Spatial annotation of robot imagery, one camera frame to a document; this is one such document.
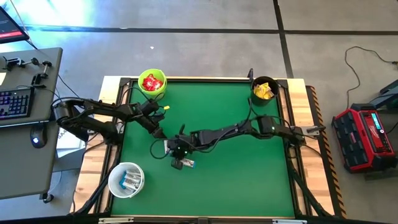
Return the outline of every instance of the monitor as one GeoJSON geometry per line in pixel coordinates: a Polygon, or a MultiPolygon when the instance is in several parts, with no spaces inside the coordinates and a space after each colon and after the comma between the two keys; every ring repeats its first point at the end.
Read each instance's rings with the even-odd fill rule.
{"type": "Polygon", "coordinates": [[[10,15],[0,7],[0,44],[29,40],[29,36],[13,20],[10,15]]]}

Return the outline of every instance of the wooden table frame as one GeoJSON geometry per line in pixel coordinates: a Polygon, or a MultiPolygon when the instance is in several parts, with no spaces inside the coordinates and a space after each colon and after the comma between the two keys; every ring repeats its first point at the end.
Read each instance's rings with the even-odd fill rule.
{"type": "MultiPolygon", "coordinates": [[[[129,92],[123,94],[132,79],[137,77],[104,77],[103,86],[99,99],[105,103],[125,103],[129,100],[129,92]]],[[[209,82],[249,82],[248,78],[213,78],[213,77],[168,77],[169,80],[190,80],[209,82]]],[[[322,118],[320,111],[318,116],[314,116],[314,111],[318,111],[315,90],[306,87],[302,79],[279,79],[280,97],[278,97],[278,105],[280,114],[289,121],[290,125],[296,126],[312,126],[314,122],[321,125],[322,118]]],[[[95,116],[100,121],[114,121],[116,119],[108,116],[95,116]]],[[[97,136],[90,141],[88,147],[98,144],[102,141],[101,136],[97,136]]],[[[341,198],[340,188],[338,187],[337,176],[335,172],[331,172],[329,167],[333,167],[333,161],[328,151],[327,137],[324,132],[321,133],[319,140],[306,138],[307,145],[318,150],[322,157],[319,157],[306,147],[301,149],[291,149],[291,154],[296,155],[297,159],[292,159],[294,166],[300,176],[306,181],[308,188],[312,191],[315,198],[322,207],[330,214],[345,217],[345,210],[341,198]]],[[[104,174],[111,167],[114,161],[116,151],[121,146],[101,146],[85,154],[82,163],[80,176],[75,190],[74,200],[76,209],[82,205],[91,196],[104,174]]],[[[308,204],[308,200],[303,196],[301,189],[289,177],[292,191],[293,205],[295,215],[316,215],[313,208],[308,204]]],[[[103,190],[99,200],[90,213],[108,212],[106,208],[112,203],[113,196],[109,194],[108,187],[103,190]]],[[[156,217],[141,216],[144,221],[154,220],[156,217]]],[[[243,218],[243,217],[214,217],[214,218],[243,218]]],[[[249,220],[258,219],[258,217],[249,217],[249,220]]]]}

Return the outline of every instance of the keyboard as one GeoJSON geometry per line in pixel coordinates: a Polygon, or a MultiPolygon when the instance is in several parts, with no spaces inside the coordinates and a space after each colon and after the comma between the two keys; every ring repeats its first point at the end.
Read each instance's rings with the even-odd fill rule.
{"type": "Polygon", "coordinates": [[[33,87],[0,91],[0,120],[29,117],[33,95],[33,87]]]}

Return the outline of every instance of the wooden board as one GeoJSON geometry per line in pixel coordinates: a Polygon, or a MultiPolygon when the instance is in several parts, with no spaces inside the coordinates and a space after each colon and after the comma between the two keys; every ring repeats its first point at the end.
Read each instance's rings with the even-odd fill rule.
{"type": "MultiPolygon", "coordinates": [[[[103,80],[103,85],[101,88],[101,93],[99,94],[99,99],[103,100],[105,103],[115,103],[118,95],[118,88],[120,78],[123,77],[110,77],[105,76],[103,80]]],[[[209,77],[169,77],[169,78],[204,78],[209,79],[209,77]]],[[[313,119],[311,114],[310,105],[308,102],[307,91],[305,89],[305,84],[303,79],[287,79],[289,84],[290,100],[292,104],[294,119],[296,126],[312,126],[313,119]]],[[[281,94],[282,107],[284,109],[284,117],[288,118],[286,102],[283,93],[281,94]]],[[[107,116],[95,116],[96,119],[100,121],[111,121],[110,117],[107,116]]],[[[98,144],[102,141],[102,137],[98,136],[96,139],[89,143],[88,147],[98,144]]],[[[307,144],[310,147],[319,151],[317,140],[306,138],[307,144]]],[[[91,194],[94,192],[95,188],[100,182],[101,170],[103,167],[104,157],[106,152],[106,146],[100,146],[96,149],[87,152],[83,163],[81,165],[81,171],[79,179],[76,186],[76,192],[74,200],[76,203],[76,210],[81,208],[83,204],[88,200],[91,194]]],[[[115,153],[115,147],[111,153],[111,162],[113,161],[115,153]]],[[[330,214],[334,214],[333,206],[331,203],[329,187],[326,181],[325,170],[323,168],[323,162],[318,154],[314,153],[311,149],[306,147],[301,148],[302,161],[304,166],[305,178],[307,181],[308,188],[314,194],[318,202],[323,206],[323,208],[330,214]]],[[[299,197],[299,206],[302,213],[305,213],[305,206],[303,202],[303,195],[301,190],[297,186],[297,194],[299,197]]],[[[103,199],[101,202],[100,211],[103,211],[106,206],[106,201],[108,199],[109,190],[104,189],[103,199]]]]}

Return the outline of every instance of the green mat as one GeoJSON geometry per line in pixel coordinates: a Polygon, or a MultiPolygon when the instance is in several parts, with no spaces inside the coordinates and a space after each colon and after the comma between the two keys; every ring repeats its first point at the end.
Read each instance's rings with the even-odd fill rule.
{"type": "MultiPolygon", "coordinates": [[[[249,113],[247,83],[168,82],[160,105],[169,105],[160,122],[168,137],[200,129],[219,129],[245,120],[249,113]]],[[[145,101],[133,90],[131,102],[145,101]]],[[[279,116],[277,101],[254,107],[279,116]]],[[[195,168],[171,167],[172,158],[149,154],[155,139],[137,123],[129,123],[121,162],[134,162],[145,173],[145,186],[133,198],[114,198],[112,215],[293,217],[292,197],[280,137],[258,140],[239,136],[220,141],[209,154],[194,152],[195,168]]],[[[160,141],[154,154],[164,154],[160,141]]]]}

